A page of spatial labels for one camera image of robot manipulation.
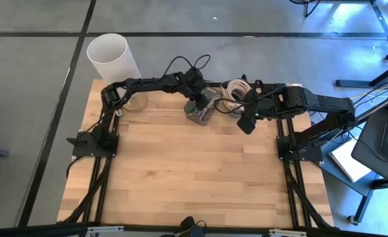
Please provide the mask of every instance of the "white cable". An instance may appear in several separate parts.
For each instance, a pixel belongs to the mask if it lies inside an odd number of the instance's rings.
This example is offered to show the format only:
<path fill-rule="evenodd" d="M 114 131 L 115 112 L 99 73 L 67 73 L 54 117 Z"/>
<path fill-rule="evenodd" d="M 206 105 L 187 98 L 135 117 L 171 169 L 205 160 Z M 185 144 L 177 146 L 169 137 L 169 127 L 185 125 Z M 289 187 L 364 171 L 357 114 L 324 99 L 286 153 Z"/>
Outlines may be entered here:
<path fill-rule="evenodd" d="M 220 86 L 220 91 L 222 92 L 222 97 L 224 99 L 230 99 L 230 100 L 236 100 L 233 98 L 232 95 L 235 95 L 239 99 L 243 99 L 244 95 L 251 90 L 251 87 L 248 85 L 248 83 L 244 80 L 241 79 L 233 79 L 228 83 L 227 88 L 223 88 Z M 236 107 L 239 106 L 238 103 L 234 103 L 231 101 L 225 101 L 223 100 L 224 105 L 230 110 L 234 110 Z M 240 113 L 244 111 L 244 108 L 241 107 L 235 111 L 235 113 Z"/>
<path fill-rule="evenodd" d="M 374 97 L 374 99 L 369 101 L 370 105 L 374 105 L 376 103 L 377 98 L 387 98 L 387 96 L 379 96 L 379 94 L 382 94 L 382 93 L 384 93 L 386 91 L 387 90 L 381 91 L 377 95 L 369 95 L 369 94 L 366 95 L 366 96 L 369 96 L 369 97 Z"/>

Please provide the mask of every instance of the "power cord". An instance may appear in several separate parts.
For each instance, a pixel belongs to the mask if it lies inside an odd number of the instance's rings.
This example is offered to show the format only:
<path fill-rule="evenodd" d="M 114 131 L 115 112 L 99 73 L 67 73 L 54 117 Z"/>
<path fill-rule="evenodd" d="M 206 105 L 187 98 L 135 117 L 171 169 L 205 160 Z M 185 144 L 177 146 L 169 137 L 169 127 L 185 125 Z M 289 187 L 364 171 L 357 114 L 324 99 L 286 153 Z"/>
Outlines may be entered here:
<path fill-rule="evenodd" d="M 362 102 L 362 103 L 360 103 L 359 105 L 357 105 L 354 109 L 356 110 L 359 106 L 361 106 L 361 105 L 363 105 L 363 104 L 365 104 L 366 102 L 369 102 L 369 101 L 371 101 L 371 100 L 374 100 L 374 101 L 375 101 L 376 98 L 378 98 L 380 95 L 382 95 L 382 94 L 384 94 L 384 93 L 387 93 L 387 92 L 388 92 L 388 90 L 385 90 L 384 92 L 377 94 L 377 95 L 374 96 L 373 98 L 368 99 L 368 100 L 365 100 L 364 102 Z"/>
<path fill-rule="evenodd" d="M 326 119 L 326 118 L 324 118 L 324 116 L 320 113 L 320 112 L 318 112 L 318 114 L 320 115 L 320 117 L 321 117 L 321 119 Z"/>
<path fill-rule="evenodd" d="M 272 95 L 273 93 L 275 92 L 278 92 L 280 90 L 283 90 L 285 87 L 282 87 L 282 88 L 276 88 L 270 92 L 268 92 L 267 94 L 264 94 L 264 95 L 261 95 L 261 96 L 258 96 L 256 99 L 254 99 L 252 102 L 248 102 L 248 103 L 244 103 L 244 102 L 240 102 L 240 101 L 236 101 L 234 99 L 225 99 L 225 98 L 220 98 L 220 99 L 217 99 L 214 101 L 214 108 L 219 111 L 220 113 L 222 114 L 225 114 L 225 115 L 228 115 L 230 113 L 234 113 L 236 112 L 236 110 L 246 106 L 246 105 L 250 105 L 250 104 L 253 104 L 253 103 L 256 103 L 257 101 L 259 101 L 260 99 L 264 98 L 264 97 L 267 97 L 269 95 Z M 239 106 L 236 106 L 235 108 L 233 108 L 232 110 L 229 110 L 229 111 L 221 111 L 219 108 L 218 108 L 218 102 L 219 101 L 229 101 L 229 102 L 232 102 L 232 103 L 236 103 L 238 104 Z"/>
<path fill-rule="evenodd" d="M 360 99 L 358 99 L 356 102 L 354 102 L 353 104 L 356 105 L 357 103 L 359 103 L 361 100 L 363 100 L 367 95 L 371 94 L 372 92 L 380 89 L 380 87 L 384 86 L 388 84 L 388 81 L 386 81 L 385 83 L 382 83 L 381 85 L 379 85 L 378 87 L 372 89 L 370 92 L 366 93 L 365 95 L 363 95 Z"/>
<path fill-rule="evenodd" d="M 200 56 L 200 57 L 195 61 L 194 66 L 193 66 L 193 65 L 191 64 L 191 62 L 190 62 L 187 58 L 185 58 L 185 57 L 182 57 L 182 56 L 174 57 L 174 59 L 172 59 L 172 60 L 170 61 L 168 67 L 166 68 L 165 72 L 163 73 L 162 78 L 166 75 L 166 73 L 168 73 L 169 68 L 174 64 L 174 62 L 176 61 L 176 59 L 183 59 L 185 62 L 187 62 L 187 64 L 188 64 L 191 68 L 193 68 L 193 67 L 195 67 L 195 66 L 197 65 L 197 63 L 198 63 L 202 58 L 204 58 L 204 57 L 208 57 L 208 59 L 207 59 L 207 61 L 204 63 L 203 66 L 197 68 L 197 69 L 199 69 L 199 70 L 201 70 L 201 69 L 203 69 L 204 67 L 206 67 L 206 65 L 208 64 L 208 62 L 211 60 L 212 57 L 211 57 L 209 54 L 205 54 L 205 55 Z"/>

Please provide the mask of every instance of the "wire bundle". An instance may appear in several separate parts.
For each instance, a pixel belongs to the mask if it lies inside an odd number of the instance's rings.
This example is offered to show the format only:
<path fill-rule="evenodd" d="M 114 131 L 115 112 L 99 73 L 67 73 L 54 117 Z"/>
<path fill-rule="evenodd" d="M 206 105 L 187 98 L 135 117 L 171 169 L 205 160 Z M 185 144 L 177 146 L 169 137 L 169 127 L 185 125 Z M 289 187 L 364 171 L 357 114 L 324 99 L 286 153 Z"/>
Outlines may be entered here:
<path fill-rule="evenodd" d="M 217 99 L 220 99 L 220 95 L 215 95 L 214 97 L 207 97 L 207 99 L 210 101 L 208 102 L 208 105 L 203 109 L 202 111 L 199 111 L 198 109 L 195 108 L 195 106 L 192 106 L 190 110 L 188 111 L 188 116 L 191 118 L 202 121 L 204 115 L 207 113 L 207 111 L 214 106 L 214 101 Z"/>
<path fill-rule="evenodd" d="M 222 92 L 222 97 L 224 105 L 234 113 L 242 113 L 244 111 L 243 107 L 239 106 L 239 103 L 234 103 L 232 101 L 242 100 L 245 94 L 251 90 L 251 87 L 248 83 L 242 79 L 233 79 L 229 81 L 228 86 L 225 88 L 220 86 L 220 91 Z"/>

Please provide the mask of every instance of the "white tube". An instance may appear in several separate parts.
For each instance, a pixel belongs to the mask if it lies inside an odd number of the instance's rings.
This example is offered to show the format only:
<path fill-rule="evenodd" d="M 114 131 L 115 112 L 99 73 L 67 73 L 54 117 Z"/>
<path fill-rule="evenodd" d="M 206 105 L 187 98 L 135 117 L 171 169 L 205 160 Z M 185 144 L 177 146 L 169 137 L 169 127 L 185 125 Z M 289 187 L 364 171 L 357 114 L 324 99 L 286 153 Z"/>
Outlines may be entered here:
<path fill-rule="evenodd" d="M 127 40 L 118 34 L 104 34 L 94 39 L 87 47 L 87 57 L 107 85 L 127 78 L 141 78 Z M 125 90 L 118 88 L 118 93 L 122 97 Z M 146 106 L 147 95 L 137 93 L 124 108 L 136 112 Z"/>

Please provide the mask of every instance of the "metal bracket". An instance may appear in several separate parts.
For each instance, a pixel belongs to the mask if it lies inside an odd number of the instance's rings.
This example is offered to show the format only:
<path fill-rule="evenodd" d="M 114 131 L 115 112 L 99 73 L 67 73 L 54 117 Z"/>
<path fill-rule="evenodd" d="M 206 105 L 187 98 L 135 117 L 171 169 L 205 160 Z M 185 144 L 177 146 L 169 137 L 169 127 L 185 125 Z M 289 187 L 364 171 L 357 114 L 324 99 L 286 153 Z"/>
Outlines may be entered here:
<path fill-rule="evenodd" d="M 271 237 L 306 237 L 306 232 L 274 229 L 269 231 L 269 235 Z"/>
<path fill-rule="evenodd" d="M 95 233 L 106 233 L 106 232 L 122 232 L 124 231 L 124 226 L 97 226 L 87 228 L 88 234 Z"/>
<path fill-rule="evenodd" d="M 278 145 L 279 158 L 284 161 L 314 161 L 322 163 L 323 153 L 321 151 L 321 146 L 313 146 L 312 144 L 308 145 L 302 153 L 297 153 L 291 151 L 289 147 L 289 138 L 287 136 L 278 136 L 276 138 Z"/>
<path fill-rule="evenodd" d="M 77 140 L 75 138 L 67 138 L 67 141 L 74 145 L 73 156 L 114 157 L 119 137 L 118 133 L 109 133 L 110 147 L 108 149 L 100 148 L 91 132 L 79 132 Z"/>

